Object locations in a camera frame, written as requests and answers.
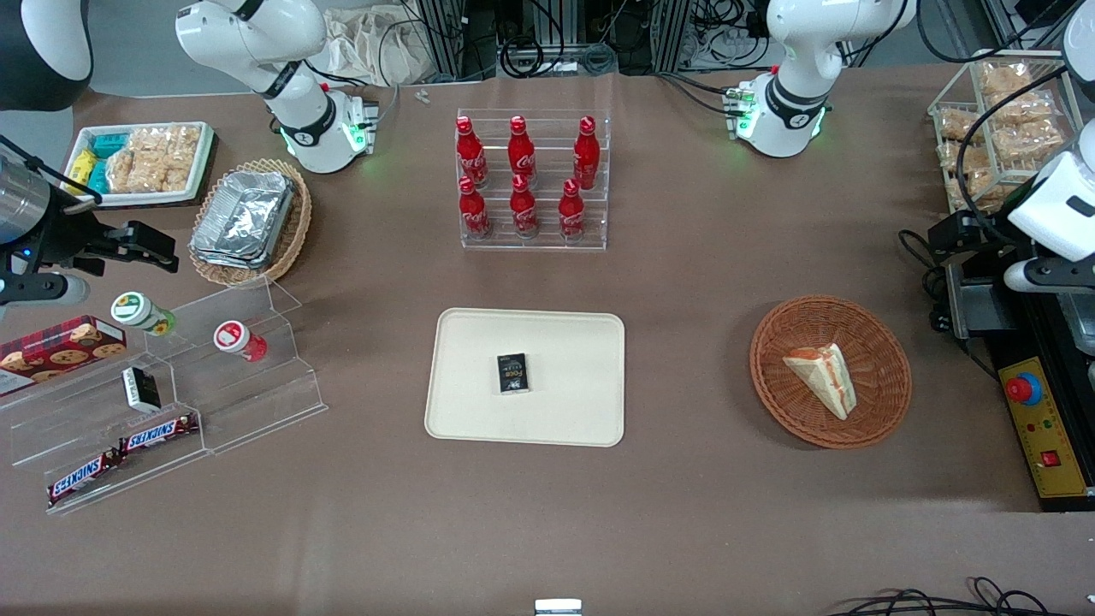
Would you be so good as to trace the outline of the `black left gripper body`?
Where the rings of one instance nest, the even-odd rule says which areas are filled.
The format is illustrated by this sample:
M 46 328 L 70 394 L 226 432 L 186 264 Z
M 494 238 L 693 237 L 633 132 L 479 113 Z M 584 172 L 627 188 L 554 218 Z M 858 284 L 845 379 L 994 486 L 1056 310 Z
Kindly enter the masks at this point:
M 965 216 L 968 229 L 975 235 L 966 242 L 965 251 L 968 253 L 1004 258 L 1026 245 L 1025 235 L 1017 233 L 1006 218 L 998 217 L 998 213 L 986 214 L 986 211 L 973 208 L 966 210 Z

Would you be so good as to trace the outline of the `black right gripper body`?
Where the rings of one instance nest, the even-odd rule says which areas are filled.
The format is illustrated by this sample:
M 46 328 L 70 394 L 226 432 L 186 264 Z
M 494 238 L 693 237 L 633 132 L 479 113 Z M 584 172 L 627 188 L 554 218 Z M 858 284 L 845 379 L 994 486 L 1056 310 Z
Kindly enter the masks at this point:
M 117 246 L 107 237 L 114 228 L 99 222 L 89 210 L 67 214 L 66 208 L 77 204 L 78 199 L 67 191 L 51 191 L 50 202 L 41 221 L 25 234 L 28 272 L 59 266 L 102 275 L 101 266 L 85 266 L 83 263 L 117 257 Z

